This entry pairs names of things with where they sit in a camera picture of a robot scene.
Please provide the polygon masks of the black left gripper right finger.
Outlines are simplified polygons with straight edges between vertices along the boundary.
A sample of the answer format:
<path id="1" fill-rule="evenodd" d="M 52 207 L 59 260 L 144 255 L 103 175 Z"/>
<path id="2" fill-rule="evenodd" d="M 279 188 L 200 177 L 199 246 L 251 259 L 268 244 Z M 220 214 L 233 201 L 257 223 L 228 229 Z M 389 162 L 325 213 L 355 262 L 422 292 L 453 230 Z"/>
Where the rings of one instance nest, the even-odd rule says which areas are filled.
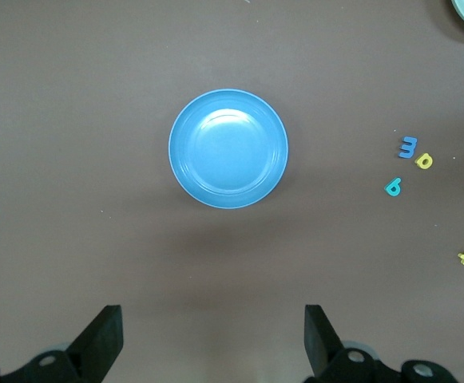
<path id="1" fill-rule="evenodd" d="M 320 305 L 304 308 L 304 347 L 313 375 L 307 382 L 399 383 L 454 382 L 455 377 L 432 361 L 408 360 L 396 371 L 371 353 L 346 347 Z"/>

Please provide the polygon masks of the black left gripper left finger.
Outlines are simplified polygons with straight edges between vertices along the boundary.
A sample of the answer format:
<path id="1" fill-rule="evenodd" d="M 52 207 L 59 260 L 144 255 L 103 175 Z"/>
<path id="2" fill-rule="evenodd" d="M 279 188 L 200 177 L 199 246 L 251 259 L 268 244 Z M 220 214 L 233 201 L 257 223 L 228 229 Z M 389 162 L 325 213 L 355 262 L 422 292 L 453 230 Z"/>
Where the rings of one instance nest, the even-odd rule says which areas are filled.
<path id="1" fill-rule="evenodd" d="M 0 382 L 102 382 L 123 345 L 121 306 L 105 306 L 65 350 L 40 353 Z"/>

